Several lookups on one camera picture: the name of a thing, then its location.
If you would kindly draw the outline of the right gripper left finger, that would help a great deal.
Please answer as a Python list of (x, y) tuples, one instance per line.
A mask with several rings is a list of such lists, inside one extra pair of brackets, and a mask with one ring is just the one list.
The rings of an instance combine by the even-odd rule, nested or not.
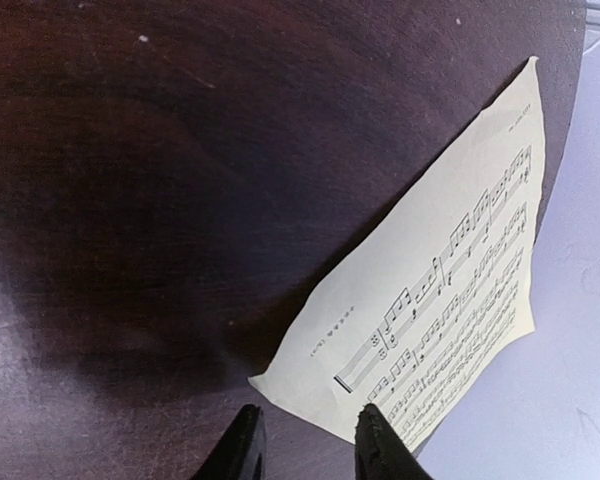
[(239, 410), (192, 479), (263, 479), (265, 465), (264, 414), (260, 407), (246, 404)]

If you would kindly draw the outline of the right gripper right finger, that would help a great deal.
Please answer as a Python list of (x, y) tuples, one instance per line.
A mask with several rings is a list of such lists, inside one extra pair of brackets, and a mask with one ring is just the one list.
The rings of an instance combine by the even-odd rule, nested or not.
[(432, 480), (373, 403), (358, 417), (355, 476), (358, 480)]

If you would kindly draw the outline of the yellowed sheet music paper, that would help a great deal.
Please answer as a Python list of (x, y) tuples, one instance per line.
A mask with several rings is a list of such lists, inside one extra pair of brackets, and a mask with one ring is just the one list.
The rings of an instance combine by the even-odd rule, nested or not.
[(374, 404), (407, 448), (419, 447), (493, 358), (535, 329), (544, 173), (530, 58), (319, 282), (251, 385), (345, 441)]

